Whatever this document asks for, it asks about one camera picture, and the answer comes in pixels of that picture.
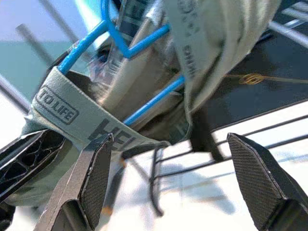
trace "blue wire rack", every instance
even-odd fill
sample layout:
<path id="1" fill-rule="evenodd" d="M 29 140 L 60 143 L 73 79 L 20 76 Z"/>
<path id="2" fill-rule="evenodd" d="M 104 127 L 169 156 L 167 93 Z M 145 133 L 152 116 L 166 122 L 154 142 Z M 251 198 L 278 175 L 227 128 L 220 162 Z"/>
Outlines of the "blue wire rack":
<path id="1" fill-rule="evenodd" d="M 142 50 L 148 48 L 153 42 L 158 40 L 160 37 L 169 32 L 169 25 L 164 25 L 151 35 L 138 42 L 133 47 L 129 48 L 124 39 L 122 38 L 119 31 L 116 29 L 114 24 L 112 23 L 109 16 L 109 0 L 102 0 L 102 18 L 103 20 L 84 37 L 79 44 L 72 49 L 70 54 L 62 61 L 59 65 L 59 70 L 62 74 L 66 75 L 67 72 L 71 69 L 73 64 L 77 61 L 77 59 L 82 55 L 83 52 L 97 39 L 100 35 L 105 32 L 109 32 L 111 37 L 114 40 L 115 45 L 120 49 L 125 58 L 131 59 Z M 149 102 L 147 102 L 144 106 L 142 106 L 139 110 L 125 119 L 124 124 L 130 126 L 133 124 L 138 118 L 140 118 L 144 113 L 146 113 L 151 107 L 165 98 L 169 93 L 176 90 L 180 87 L 185 81 L 184 76 L 179 76 L 177 80 L 172 82 L 169 86 L 163 89 L 158 95 L 152 98 Z"/>

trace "gray fabric strap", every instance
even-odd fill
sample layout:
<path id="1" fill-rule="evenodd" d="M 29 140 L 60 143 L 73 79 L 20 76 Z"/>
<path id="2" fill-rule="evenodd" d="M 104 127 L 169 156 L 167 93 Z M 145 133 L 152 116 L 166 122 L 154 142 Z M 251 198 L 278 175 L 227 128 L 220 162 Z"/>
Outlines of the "gray fabric strap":
<path id="1" fill-rule="evenodd" d="M 57 67 L 52 69 L 36 94 L 26 119 L 24 133 L 37 129 L 39 124 L 63 134 L 79 149 L 106 133 L 113 133 L 113 151 L 118 152 L 157 142 L 118 121 L 77 88 Z"/>

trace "white surface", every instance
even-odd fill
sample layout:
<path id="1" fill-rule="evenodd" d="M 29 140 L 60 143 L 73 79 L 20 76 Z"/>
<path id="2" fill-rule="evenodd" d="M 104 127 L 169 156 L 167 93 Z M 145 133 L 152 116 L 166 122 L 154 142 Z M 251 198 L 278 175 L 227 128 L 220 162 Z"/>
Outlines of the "white surface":
<path id="1" fill-rule="evenodd" d="M 299 111 L 303 110 L 302 113 L 304 113 L 307 103 L 300 107 Z M 239 134 L 246 133 L 263 127 L 264 124 L 266 126 L 272 125 L 277 122 L 278 118 L 280 122 L 288 120 L 290 117 L 294 117 L 294 112 L 296 112 L 296 116 L 302 116 L 296 109 L 300 107 L 294 107 L 293 110 L 283 109 L 276 112 L 272 119 L 270 119 L 271 117 L 263 117 L 262 120 L 258 119 L 257 123 L 248 121 L 245 122 L 246 124 L 233 126 L 232 129 L 226 128 L 224 132 L 218 131 L 215 134 L 221 141 L 226 138 L 227 132 L 230 131 Z M 1 94 L 0 108 L 0 146 L 2 147 L 20 134 L 24 120 L 18 109 Z M 306 121 L 301 121 L 298 126 L 307 127 Z M 294 129 L 298 130 L 297 134 L 293 134 L 295 136 L 302 132 L 300 127 L 297 128 Z M 282 137 L 285 131 L 289 131 L 288 126 L 285 129 L 277 129 L 277 132 L 272 130 L 271 133 L 283 140 L 286 138 Z M 270 142 L 268 141 L 270 136 L 263 136 L 262 139 L 262 135 L 259 134 L 255 138 L 260 142 Z M 306 179 L 308 172 L 307 145 L 308 140 L 304 140 L 271 149 L 272 154 L 281 166 L 297 180 L 306 192 L 308 192 L 308 181 Z M 228 149 L 227 145 L 221 146 L 224 146 L 223 150 Z M 188 142 L 180 143 L 166 149 L 164 157 L 187 151 L 189 148 Z M 113 215 L 110 218 L 102 216 L 97 231 L 256 231 L 240 193 L 232 161 L 162 179 L 159 203 L 165 214 L 162 218 L 156 217 L 149 200 L 148 181 L 134 166 L 138 164 L 149 176 L 151 159 L 152 152 L 148 152 L 136 157 L 134 161 L 128 162 Z M 186 155 L 164 162 L 161 172 L 180 170 L 208 160 L 210 160 L 208 153 Z M 13 224 L 8 231 L 32 231 L 41 210 L 42 208 L 39 210 L 29 207 L 17 208 Z"/>

